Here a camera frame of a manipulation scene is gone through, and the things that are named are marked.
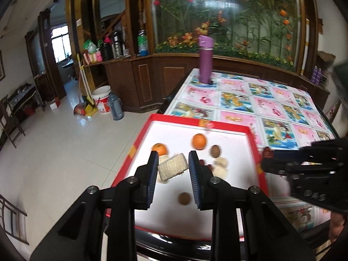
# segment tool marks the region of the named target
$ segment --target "orange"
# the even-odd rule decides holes
[[[157,151],[159,156],[168,154],[168,150],[166,148],[166,145],[164,145],[162,143],[156,143],[152,147],[152,151]]]
[[[207,145],[207,139],[201,133],[198,133],[192,138],[192,146],[194,149],[202,150]]]

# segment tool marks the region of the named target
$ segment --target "wooden railing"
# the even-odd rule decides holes
[[[107,29],[104,30],[104,32],[101,34],[101,36],[98,37],[98,39],[103,39],[107,34],[111,32],[111,29],[118,24],[121,21],[121,18],[124,16],[126,13],[126,10],[124,10],[122,13],[120,13],[117,18],[115,18],[110,25],[107,27]]]

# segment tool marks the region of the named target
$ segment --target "glass panel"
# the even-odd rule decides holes
[[[62,38],[63,38],[63,44],[64,44],[64,49],[65,49],[65,55],[68,57],[71,55],[69,35],[68,34],[64,35]]]
[[[68,31],[67,31],[67,25],[66,26],[63,26],[61,27],[61,31],[60,31],[60,34],[63,35],[63,34],[67,34]]]
[[[60,62],[66,59],[65,52],[63,48],[63,41],[61,37],[52,39],[52,46],[54,57],[56,58],[56,62]]]
[[[295,71],[296,0],[153,0],[157,52],[198,52],[197,38],[215,40],[214,54]]]
[[[62,35],[62,28],[58,27],[52,30],[52,38]]]

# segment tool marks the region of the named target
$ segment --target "purple bottle cap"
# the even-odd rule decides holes
[[[198,37],[198,45],[200,47],[205,48],[213,48],[214,47],[214,39],[208,36],[200,35]]]

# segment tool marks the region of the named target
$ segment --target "purple water bottle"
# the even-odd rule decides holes
[[[214,39],[200,35],[199,45],[199,81],[208,84],[213,72],[213,46]]]

